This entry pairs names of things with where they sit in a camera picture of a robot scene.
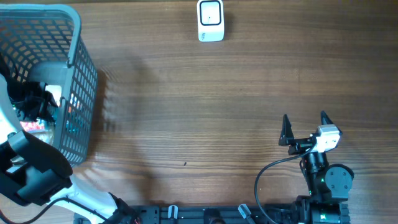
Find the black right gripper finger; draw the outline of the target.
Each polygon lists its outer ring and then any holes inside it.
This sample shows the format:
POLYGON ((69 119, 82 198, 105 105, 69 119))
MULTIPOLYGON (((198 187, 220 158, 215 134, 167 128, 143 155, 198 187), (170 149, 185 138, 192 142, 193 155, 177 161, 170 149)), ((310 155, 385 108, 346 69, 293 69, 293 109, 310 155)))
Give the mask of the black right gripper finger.
POLYGON ((334 122, 329 118, 325 111, 320 113, 321 125, 334 124, 334 122))
POLYGON ((282 117, 282 129, 279 137, 280 146, 293 145, 295 141, 294 134, 292 131, 292 125, 289 121, 287 114, 282 117))

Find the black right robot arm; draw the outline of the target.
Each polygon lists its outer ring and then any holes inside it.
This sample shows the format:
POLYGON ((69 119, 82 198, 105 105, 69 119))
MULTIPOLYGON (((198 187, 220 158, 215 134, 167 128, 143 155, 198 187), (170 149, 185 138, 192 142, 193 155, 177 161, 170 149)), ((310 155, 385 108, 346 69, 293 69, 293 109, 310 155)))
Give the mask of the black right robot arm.
POLYGON ((307 196, 298 196, 287 212, 284 223, 348 223, 349 191, 354 172, 343 164, 329 164, 327 152, 338 147, 343 132, 322 111, 321 125, 307 138, 295 138, 288 116, 282 118, 280 146, 288 146, 288 155, 300 158, 300 170, 308 187, 307 196))

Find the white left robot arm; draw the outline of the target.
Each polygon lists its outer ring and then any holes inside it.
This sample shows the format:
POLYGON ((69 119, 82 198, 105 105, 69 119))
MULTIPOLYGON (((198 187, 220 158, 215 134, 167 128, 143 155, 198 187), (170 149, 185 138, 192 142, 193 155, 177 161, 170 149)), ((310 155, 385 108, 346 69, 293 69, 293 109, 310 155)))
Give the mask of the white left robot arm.
POLYGON ((1 77, 1 194, 21 206, 63 207, 91 223, 138 219, 121 198, 82 182, 60 151, 23 129, 5 77, 1 77))

